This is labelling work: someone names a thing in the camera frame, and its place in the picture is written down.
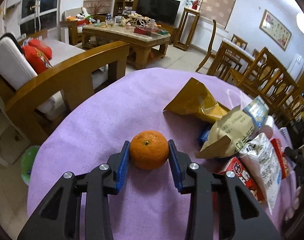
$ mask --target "glass door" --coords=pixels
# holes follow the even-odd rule
[[[32,34],[40,29],[57,26],[58,0],[22,0],[20,15],[21,34]]]

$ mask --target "orange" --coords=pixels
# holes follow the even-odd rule
[[[160,168],[168,159],[169,145],[166,138],[157,131],[143,131],[130,143],[130,159],[140,169]]]

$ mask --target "white plastic package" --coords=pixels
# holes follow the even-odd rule
[[[240,150],[240,158],[262,191],[272,214],[280,190],[282,172],[273,145],[260,133]]]

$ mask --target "tv stand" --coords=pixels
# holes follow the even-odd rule
[[[158,21],[156,21],[156,24],[161,25],[162,28],[166,29],[169,32],[169,34],[171,35],[169,44],[170,45],[173,44],[178,28],[175,27],[174,25],[170,25],[170,24],[158,22]]]

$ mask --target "brown paper bag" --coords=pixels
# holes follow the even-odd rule
[[[242,149],[253,132],[252,118],[241,111],[240,106],[236,106],[215,122],[208,140],[195,157],[203,159],[230,157]]]
[[[209,123],[215,123],[229,111],[214,99],[205,85],[194,78],[163,110],[180,115],[192,114]]]

